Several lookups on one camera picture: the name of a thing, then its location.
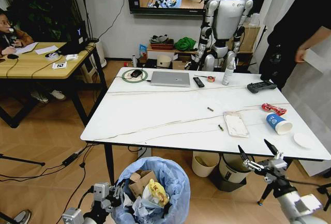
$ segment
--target wooden table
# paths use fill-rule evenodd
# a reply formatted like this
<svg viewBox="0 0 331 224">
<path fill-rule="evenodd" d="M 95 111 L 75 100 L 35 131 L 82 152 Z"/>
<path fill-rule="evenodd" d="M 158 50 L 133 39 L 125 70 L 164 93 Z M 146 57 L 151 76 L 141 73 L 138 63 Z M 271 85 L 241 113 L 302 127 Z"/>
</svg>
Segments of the wooden table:
<svg viewBox="0 0 331 224">
<path fill-rule="evenodd" d="M 81 51 L 78 54 L 78 59 L 67 62 L 67 67 L 64 69 L 52 69 L 54 62 L 65 62 L 65 56 L 60 56 L 57 59 L 46 59 L 45 54 L 38 55 L 35 50 L 42 49 L 50 46 L 57 46 L 60 48 L 65 43 L 63 42 L 40 42 L 36 45 L 35 49 L 31 52 L 20 54 L 18 59 L 8 59 L 4 56 L 4 62 L 0 63 L 0 85 L 8 83 L 26 83 L 26 82 L 52 82 L 66 92 L 71 97 L 76 110 L 84 125 L 87 124 L 89 117 L 86 115 L 85 110 L 79 100 L 77 90 L 78 83 L 73 78 L 73 73 L 86 61 L 91 54 L 93 54 L 96 69 L 100 76 L 100 84 L 89 84 L 89 88 L 101 87 L 102 91 L 98 97 L 94 107 L 91 110 L 92 114 L 102 96 L 107 91 L 107 84 L 104 79 L 104 74 L 101 68 L 100 59 L 94 43 L 88 44 L 87 50 Z M 3 108 L 0 107 L 0 117 L 12 128 L 16 128 L 19 122 L 29 113 L 29 111 L 37 104 L 37 100 L 26 92 L 28 101 L 24 103 L 24 107 L 14 116 L 11 117 Z"/>
<path fill-rule="evenodd" d="M 190 87 L 184 88 L 151 85 L 147 80 L 156 69 L 144 69 L 148 73 L 145 81 L 128 83 L 121 78 L 128 70 L 131 68 L 124 67 L 118 72 L 81 135 L 88 143 L 104 144 L 111 183 L 114 183 L 112 145 L 229 154 L 239 154 L 240 145 L 248 155 L 273 157 L 264 143 L 266 139 L 284 152 L 287 159 L 331 159 L 330 153 L 278 89 L 257 94 L 248 91 L 247 84 L 261 81 L 260 75 L 234 73 L 231 83 L 224 86 L 221 84 L 223 72 L 158 70 L 188 72 Z M 198 88 L 193 80 L 195 74 L 215 76 L 216 81 L 209 83 L 200 77 L 205 87 Z M 283 117 L 293 123 L 291 132 L 280 136 L 271 128 L 261 108 L 266 102 L 288 110 Z M 224 111 L 240 113 L 249 138 L 229 135 Z M 294 142 L 293 135 L 298 132 L 311 138 L 312 149 Z"/>
</svg>

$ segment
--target white table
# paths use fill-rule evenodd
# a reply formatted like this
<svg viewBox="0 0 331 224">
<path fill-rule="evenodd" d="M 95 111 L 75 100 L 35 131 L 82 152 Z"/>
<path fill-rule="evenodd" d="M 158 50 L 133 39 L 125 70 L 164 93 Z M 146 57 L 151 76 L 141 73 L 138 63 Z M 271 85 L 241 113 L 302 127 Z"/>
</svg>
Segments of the white table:
<svg viewBox="0 0 331 224">
<path fill-rule="evenodd" d="M 123 67 L 117 76 L 132 68 Z M 144 69 L 150 80 L 156 69 Z M 184 72 L 181 70 L 159 70 Z M 272 156 L 264 139 L 273 144 L 286 158 L 303 160 L 330 160 L 331 155 L 278 89 L 257 94 L 246 85 L 259 82 L 260 75 L 235 73 L 228 86 L 221 84 L 223 72 L 185 71 L 190 74 L 189 88 L 153 86 L 149 82 L 128 83 L 115 78 L 99 107 L 87 124 L 81 139 L 105 145 L 107 166 L 113 176 L 112 144 L 140 147 L 171 148 L 238 154 L 238 145 L 249 155 Z M 216 76 L 198 88 L 194 74 Z M 283 116 L 293 123 L 293 130 L 278 135 L 266 122 L 261 104 L 270 103 L 288 112 Z M 238 111 L 246 124 L 249 138 L 229 136 L 223 118 L 224 111 Z M 313 149 L 297 145 L 293 135 L 308 135 Z"/>
</svg>

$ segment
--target person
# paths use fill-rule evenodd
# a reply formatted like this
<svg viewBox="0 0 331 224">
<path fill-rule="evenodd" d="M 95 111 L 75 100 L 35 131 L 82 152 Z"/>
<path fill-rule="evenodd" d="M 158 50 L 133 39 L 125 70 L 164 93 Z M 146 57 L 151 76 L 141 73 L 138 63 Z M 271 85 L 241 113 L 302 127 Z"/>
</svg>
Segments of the person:
<svg viewBox="0 0 331 224">
<path fill-rule="evenodd" d="M 11 22 L 9 22 L 6 13 L 0 9 L 0 57 L 16 53 L 16 48 L 24 47 L 33 43 L 32 37 L 16 28 L 11 28 Z M 66 96 L 57 90 L 49 89 L 49 94 L 55 97 L 57 100 L 65 100 Z M 48 103 L 48 98 L 37 90 L 31 90 L 31 96 L 36 98 L 42 103 Z"/>
<path fill-rule="evenodd" d="M 296 64 L 305 62 L 306 50 L 331 35 L 331 18 L 323 0 L 295 0 L 268 36 L 269 47 L 259 73 L 281 90 Z"/>
</svg>

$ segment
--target green cloth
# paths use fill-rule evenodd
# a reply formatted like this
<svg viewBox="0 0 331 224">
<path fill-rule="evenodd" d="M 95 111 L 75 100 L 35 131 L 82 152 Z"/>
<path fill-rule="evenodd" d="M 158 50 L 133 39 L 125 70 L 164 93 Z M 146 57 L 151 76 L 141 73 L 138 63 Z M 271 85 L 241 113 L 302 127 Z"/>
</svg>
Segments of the green cloth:
<svg viewBox="0 0 331 224">
<path fill-rule="evenodd" d="M 180 51 L 191 51 L 195 45 L 195 40 L 184 37 L 175 43 L 175 48 Z"/>
</svg>

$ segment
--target blue paper cup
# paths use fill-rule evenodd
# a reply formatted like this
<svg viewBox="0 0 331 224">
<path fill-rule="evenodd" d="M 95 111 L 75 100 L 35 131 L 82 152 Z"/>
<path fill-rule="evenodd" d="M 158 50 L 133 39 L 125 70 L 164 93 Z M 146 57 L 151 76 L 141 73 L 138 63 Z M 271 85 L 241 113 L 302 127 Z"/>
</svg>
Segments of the blue paper cup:
<svg viewBox="0 0 331 224">
<path fill-rule="evenodd" d="M 292 123 L 283 119 L 275 113 L 267 114 L 267 122 L 279 135 L 284 135 L 292 130 Z"/>
</svg>

